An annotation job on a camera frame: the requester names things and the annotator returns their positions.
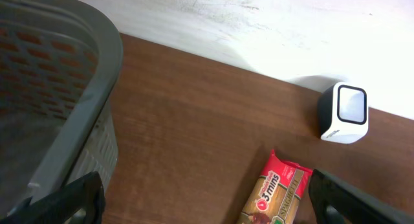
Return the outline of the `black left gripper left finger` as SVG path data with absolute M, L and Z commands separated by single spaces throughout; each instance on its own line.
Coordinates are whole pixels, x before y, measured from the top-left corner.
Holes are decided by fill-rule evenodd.
M 102 180 L 98 172 L 90 172 L 35 203 L 28 198 L 1 224 L 101 223 L 104 210 Z

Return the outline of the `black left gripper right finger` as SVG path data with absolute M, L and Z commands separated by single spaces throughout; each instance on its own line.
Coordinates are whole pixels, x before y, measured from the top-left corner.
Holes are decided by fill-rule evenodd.
M 413 223 L 413 216 L 323 170 L 313 170 L 309 197 L 318 223 Z

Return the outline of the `red spaghetti packet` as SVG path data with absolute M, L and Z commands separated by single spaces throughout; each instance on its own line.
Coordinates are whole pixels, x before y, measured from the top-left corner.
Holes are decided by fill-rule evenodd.
M 237 224 L 291 224 L 312 173 L 272 150 Z

